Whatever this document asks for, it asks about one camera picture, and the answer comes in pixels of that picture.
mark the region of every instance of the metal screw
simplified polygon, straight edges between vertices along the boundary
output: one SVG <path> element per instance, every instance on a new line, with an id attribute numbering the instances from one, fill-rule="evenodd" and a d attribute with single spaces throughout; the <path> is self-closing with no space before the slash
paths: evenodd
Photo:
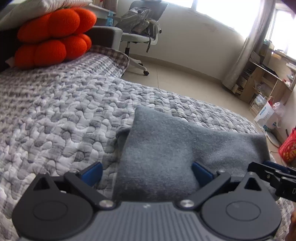
<path id="1" fill-rule="evenodd" d="M 111 208 L 114 206 L 114 202 L 111 200 L 102 200 L 99 202 L 100 207 L 102 208 Z"/>
<path id="2" fill-rule="evenodd" d="M 180 205 L 182 207 L 190 208 L 194 206 L 194 202 L 189 199 L 185 199 L 180 202 Z"/>

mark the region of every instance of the orange cushion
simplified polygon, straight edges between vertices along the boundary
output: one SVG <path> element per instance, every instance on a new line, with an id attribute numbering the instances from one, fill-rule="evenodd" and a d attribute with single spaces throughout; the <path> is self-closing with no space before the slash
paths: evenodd
<path id="1" fill-rule="evenodd" d="M 87 45 L 86 50 L 89 51 L 89 49 L 91 48 L 91 38 L 88 37 L 86 34 L 78 34 L 77 36 L 82 38 L 86 42 L 86 45 Z"/>
<path id="2" fill-rule="evenodd" d="M 69 36 L 79 27 L 80 17 L 72 9 L 60 9 L 49 18 L 49 33 L 54 38 Z"/>
<path id="3" fill-rule="evenodd" d="M 26 22 L 20 27 L 17 38 L 24 43 L 39 43 L 49 39 L 48 21 L 50 16 L 51 13 Z"/>
<path id="4" fill-rule="evenodd" d="M 96 23 L 96 15 L 84 8 L 72 8 L 80 17 L 79 27 L 75 30 L 75 34 L 81 34 L 90 30 Z"/>
<path id="5" fill-rule="evenodd" d="M 83 54 L 85 54 L 85 52 L 87 50 L 86 42 L 78 36 L 71 35 L 71 36 L 61 39 L 61 41 L 63 42 L 63 44 L 66 47 L 66 51 L 67 51 L 66 59 L 67 60 L 76 59 L 76 58 L 82 56 Z"/>
<path id="6" fill-rule="evenodd" d="M 40 43 L 36 49 L 34 63 L 36 66 L 59 64 L 66 58 L 65 45 L 59 40 L 48 40 Z"/>
<path id="7" fill-rule="evenodd" d="M 24 44 L 15 52 L 15 66 L 20 69 L 31 69 L 34 67 L 34 55 L 36 44 Z"/>

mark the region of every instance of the red bag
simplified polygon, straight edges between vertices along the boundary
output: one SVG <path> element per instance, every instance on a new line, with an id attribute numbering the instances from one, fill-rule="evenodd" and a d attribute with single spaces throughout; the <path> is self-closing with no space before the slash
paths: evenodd
<path id="1" fill-rule="evenodd" d="M 279 148 L 279 155 L 286 163 L 296 159 L 296 128 L 293 128 L 292 133 Z"/>

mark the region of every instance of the gray and white quilt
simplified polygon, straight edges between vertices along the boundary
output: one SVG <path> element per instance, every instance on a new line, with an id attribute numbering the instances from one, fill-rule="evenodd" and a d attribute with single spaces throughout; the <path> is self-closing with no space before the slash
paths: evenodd
<path id="1" fill-rule="evenodd" d="M 247 119 L 227 109 L 119 79 L 128 57 L 93 47 L 81 58 L 48 68 L 0 73 L 0 240 L 18 238 L 13 207 L 38 173 L 62 175 L 101 161 L 97 189 L 111 197 L 119 153 L 115 134 L 131 126 L 137 105 L 221 131 L 257 133 Z M 288 232 L 293 205 L 280 198 Z"/>

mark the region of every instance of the triangular hole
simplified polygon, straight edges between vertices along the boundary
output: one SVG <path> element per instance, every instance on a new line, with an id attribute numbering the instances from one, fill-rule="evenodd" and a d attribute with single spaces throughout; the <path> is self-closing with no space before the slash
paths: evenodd
<path id="1" fill-rule="evenodd" d="M 44 189 L 49 189 L 49 185 L 47 183 L 46 178 L 42 177 L 39 179 L 39 181 L 36 183 L 35 187 L 34 187 L 34 191 L 38 191 L 38 190 L 44 190 Z"/>
<path id="2" fill-rule="evenodd" d="M 245 189 L 249 189 L 249 190 L 255 190 L 255 191 L 261 191 L 260 186 L 258 185 L 257 181 L 255 178 L 249 178 L 249 180 L 247 181 L 247 184 L 244 187 Z"/>

